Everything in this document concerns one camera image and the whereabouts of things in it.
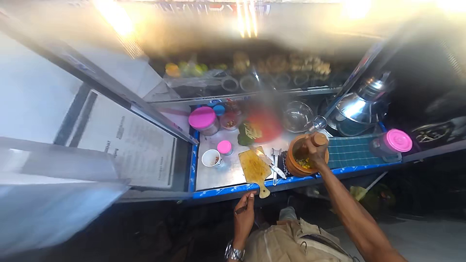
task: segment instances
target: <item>man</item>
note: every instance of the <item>man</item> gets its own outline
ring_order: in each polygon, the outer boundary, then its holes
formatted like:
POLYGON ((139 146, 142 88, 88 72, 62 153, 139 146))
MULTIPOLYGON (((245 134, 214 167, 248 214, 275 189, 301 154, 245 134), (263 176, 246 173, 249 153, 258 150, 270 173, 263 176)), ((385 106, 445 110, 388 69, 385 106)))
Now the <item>man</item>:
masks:
MULTIPOLYGON (((405 262, 372 216, 355 201, 325 163, 327 145, 315 147, 306 139, 309 160, 319 170, 333 209, 366 262, 405 262)), ((293 207, 280 211, 279 221, 265 231, 249 233, 254 223, 254 193, 248 192, 235 207, 234 238, 227 247, 229 262, 352 262, 339 240, 315 225, 297 220, 293 207), (236 212, 247 206, 244 212, 236 212)))

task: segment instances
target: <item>hand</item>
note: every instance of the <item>hand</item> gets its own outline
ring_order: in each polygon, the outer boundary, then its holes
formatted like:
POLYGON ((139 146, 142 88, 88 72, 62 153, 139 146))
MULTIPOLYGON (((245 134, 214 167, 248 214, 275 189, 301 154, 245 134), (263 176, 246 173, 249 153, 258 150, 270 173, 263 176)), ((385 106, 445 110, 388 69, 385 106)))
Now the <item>hand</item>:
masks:
POLYGON ((234 208, 238 210, 240 207, 247 206, 246 210, 240 214, 234 213, 234 238, 233 248, 243 250, 249 232, 254 224, 254 194, 257 191, 247 192, 241 197, 240 201, 234 208))
POLYGON ((325 145, 315 146, 312 143, 312 137, 316 134, 317 132, 306 136, 305 144, 309 151, 309 161, 311 161, 315 165, 321 163, 325 164, 325 152, 327 150, 327 147, 329 146, 329 141, 327 140, 327 143, 325 145))

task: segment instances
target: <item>wooden cutting board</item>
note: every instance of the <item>wooden cutting board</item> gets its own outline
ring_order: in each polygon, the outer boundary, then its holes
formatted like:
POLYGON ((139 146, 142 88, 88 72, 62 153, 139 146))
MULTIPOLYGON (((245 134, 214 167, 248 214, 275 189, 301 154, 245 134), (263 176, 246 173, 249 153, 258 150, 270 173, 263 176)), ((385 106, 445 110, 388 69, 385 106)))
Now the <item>wooden cutting board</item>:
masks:
POLYGON ((264 163, 253 151, 248 150, 238 154, 244 177, 247 183, 256 183, 260 187, 259 197, 266 198, 270 191, 265 187, 264 180, 272 173, 270 167, 264 163))

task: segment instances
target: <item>pink lid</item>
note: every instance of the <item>pink lid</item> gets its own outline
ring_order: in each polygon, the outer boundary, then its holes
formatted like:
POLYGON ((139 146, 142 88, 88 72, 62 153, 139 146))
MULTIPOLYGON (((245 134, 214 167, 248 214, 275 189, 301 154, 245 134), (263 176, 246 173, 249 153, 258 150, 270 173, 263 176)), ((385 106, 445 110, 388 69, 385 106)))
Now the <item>pink lid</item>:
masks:
POLYGON ((391 129, 384 135, 384 142, 390 149, 398 152, 408 152, 412 148, 411 137, 398 129, 391 129))
POLYGON ((230 152, 231 148, 232 143, 227 140, 220 141, 220 143, 217 145, 217 150, 222 154, 230 152))
POLYGON ((191 112, 188 122, 194 129, 199 130, 210 126, 215 121, 215 118, 215 111, 208 106, 203 106, 191 112))

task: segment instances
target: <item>stainless steel counter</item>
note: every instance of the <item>stainless steel counter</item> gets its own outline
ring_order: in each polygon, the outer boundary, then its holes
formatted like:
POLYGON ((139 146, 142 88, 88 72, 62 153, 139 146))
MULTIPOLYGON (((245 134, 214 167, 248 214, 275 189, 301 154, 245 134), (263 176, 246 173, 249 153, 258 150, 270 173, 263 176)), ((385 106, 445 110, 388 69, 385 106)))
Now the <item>stainless steel counter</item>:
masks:
MULTIPOLYGON (((239 130, 220 130, 213 136, 200 135, 196 191, 246 183, 238 154, 249 150, 249 148, 238 144, 238 134, 239 130), (229 156, 222 155, 224 164, 220 168, 206 167, 203 165, 201 162, 202 155, 209 149, 217 149, 217 144, 222 140, 228 140, 232 143, 233 153, 229 156)), ((272 148, 277 150, 281 148, 282 151, 286 151, 288 150, 291 140, 300 134, 302 133, 291 133, 283 130, 282 134, 275 140, 263 144, 255 143, 254 146, 261 145, 264 149, 264 153, 272 159, 272 148)), ((272 179, 272 174, 268 176, 267 179, 272 179)))

